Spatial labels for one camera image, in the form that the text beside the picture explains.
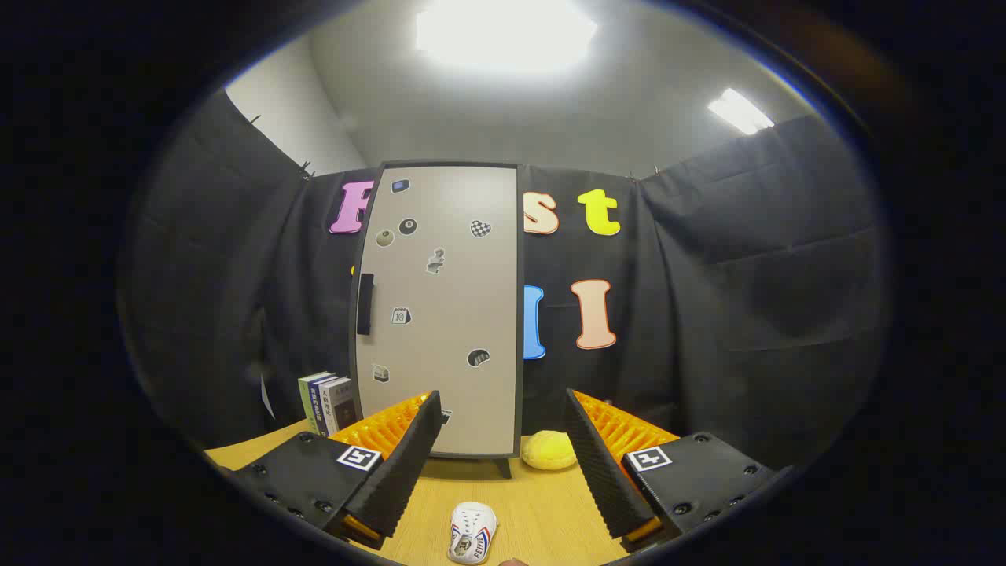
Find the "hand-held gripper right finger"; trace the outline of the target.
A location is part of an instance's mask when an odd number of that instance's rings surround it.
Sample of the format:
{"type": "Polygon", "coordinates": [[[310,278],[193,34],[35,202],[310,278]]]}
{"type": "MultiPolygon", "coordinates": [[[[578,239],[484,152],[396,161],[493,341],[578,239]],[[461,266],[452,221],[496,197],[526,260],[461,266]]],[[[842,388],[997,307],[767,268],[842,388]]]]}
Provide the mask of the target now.
{"type": "Polygon", "coordinates": [[[779,476],[710,432],[679,436],[581,391],[565,397],[565,427],[589,492],[628,552],[723,522],[779,476]]]}

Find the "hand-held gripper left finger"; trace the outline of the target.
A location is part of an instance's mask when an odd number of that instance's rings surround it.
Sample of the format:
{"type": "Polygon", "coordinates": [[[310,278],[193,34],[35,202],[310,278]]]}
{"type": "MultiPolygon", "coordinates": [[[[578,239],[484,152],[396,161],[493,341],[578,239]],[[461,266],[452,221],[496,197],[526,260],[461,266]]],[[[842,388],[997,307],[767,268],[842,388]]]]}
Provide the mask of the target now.
{"type": "Polygon", "coordinates": [[[301,522],[378,550],[395,533],[441,432],[439,397],[415,395],[334,435],[299,432],[222,471],[301,522]]]}

